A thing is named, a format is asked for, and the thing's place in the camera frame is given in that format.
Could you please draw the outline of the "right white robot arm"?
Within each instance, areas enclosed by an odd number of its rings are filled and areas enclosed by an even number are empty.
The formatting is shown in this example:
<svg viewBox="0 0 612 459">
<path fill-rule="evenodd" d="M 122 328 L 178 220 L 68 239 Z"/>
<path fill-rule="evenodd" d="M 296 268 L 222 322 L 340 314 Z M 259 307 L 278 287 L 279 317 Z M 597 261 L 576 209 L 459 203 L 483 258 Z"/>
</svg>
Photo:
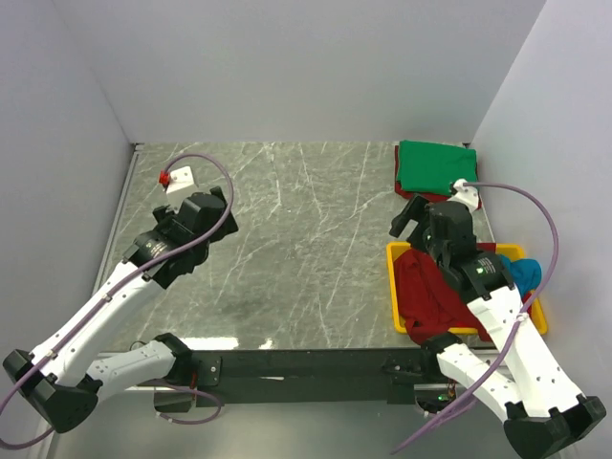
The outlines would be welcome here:
<svg viewBox="0 0 612 459">
<path fill-rule="evenodd" d="M 566 375 L 527 313 L 527 305 L 502 258 L 478 247 L 472 214 L 474 191 L 432 203 L 414 195 L 389 231 L 393 237 L 411 220 L 411 252 L 432 262 L 443 286 L 466 303 L 498 351 L 487 363 L 456 335 L 425 341 L 420 370 L 425 378 L 451 379 L 464 393 L 427 423 L 434 428 L 479 400 L 502 422 L 522 458 L 548 458 L 584 438 L 606 415 L 596 396 L 586 396 Z"/>
</svg>

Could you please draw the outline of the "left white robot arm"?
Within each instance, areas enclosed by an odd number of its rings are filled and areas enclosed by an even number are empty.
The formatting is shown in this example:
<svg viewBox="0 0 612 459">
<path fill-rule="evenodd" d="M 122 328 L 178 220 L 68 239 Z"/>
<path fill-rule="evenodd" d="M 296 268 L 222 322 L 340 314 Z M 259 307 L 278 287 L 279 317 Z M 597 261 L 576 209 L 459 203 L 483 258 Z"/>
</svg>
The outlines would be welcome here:
<svg viewBox="0 0 612 459">
<path fill-rule="evenodd" d="M 99 353 L 129 317 L 191 274 L 210 244 L 236 233 L 232 194 L 218 186 L 196 191 L 178 209 L 155 208 L 156 226 L 138 235 L 106 283 L 53 336 L 31 351 L 15 349 L 3 361 L 14 391 L 57 433 L 87 419 L 99 402 L 140 383 L 190 383 L 193 352 L 170 333 L 102 360 Z"/>
</svg>

